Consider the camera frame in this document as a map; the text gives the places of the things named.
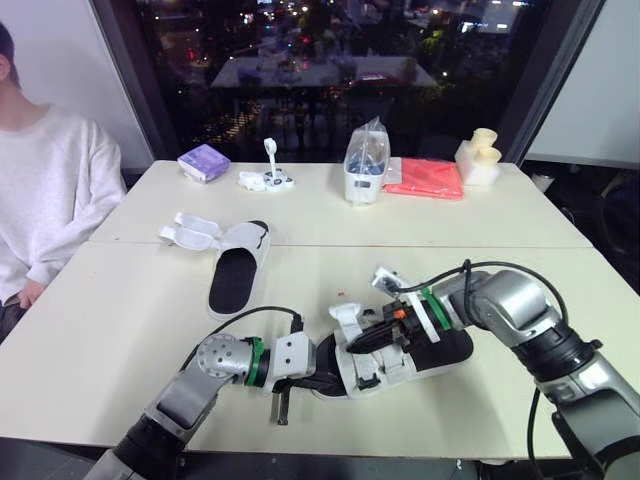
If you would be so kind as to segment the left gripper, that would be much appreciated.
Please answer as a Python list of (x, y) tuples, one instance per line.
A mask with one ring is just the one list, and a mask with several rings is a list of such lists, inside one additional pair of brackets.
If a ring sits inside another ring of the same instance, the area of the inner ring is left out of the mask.
[(346, 389), (339, 377), (333, 375), (313, 375), (299, 379), (281, 379), (275, 382), (272, 392), (272, 408), (270, 420), (276, 425), (289, 423), (290, 389), (311, 390), (322, 397), (342, 398)]

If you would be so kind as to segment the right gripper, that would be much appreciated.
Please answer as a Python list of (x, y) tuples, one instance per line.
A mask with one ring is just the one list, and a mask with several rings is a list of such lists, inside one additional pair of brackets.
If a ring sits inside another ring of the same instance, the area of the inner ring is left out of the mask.
[(398, 345), (404, 351), (418, 346), (432, 344), (414, 307), (406, 302), (396, 300), (382, 307), (383, 320), (386, 331), (383, 335), (383, 345)]

